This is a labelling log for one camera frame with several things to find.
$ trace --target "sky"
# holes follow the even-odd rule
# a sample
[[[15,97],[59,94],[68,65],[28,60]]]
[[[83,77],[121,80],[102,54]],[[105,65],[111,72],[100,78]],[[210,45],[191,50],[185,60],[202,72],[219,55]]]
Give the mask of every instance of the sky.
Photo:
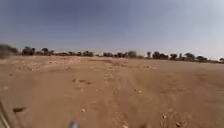
[[[0,0],[0,42],[224,57],[223,0]]]

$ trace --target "dirt track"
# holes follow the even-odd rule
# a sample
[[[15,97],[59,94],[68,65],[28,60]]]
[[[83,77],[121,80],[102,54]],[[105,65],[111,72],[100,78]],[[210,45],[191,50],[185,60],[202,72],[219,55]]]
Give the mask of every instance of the dirt track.
[[[0,62],[0,96],[26,127],[223,128],[224,65],[162,60],[16,57]]]

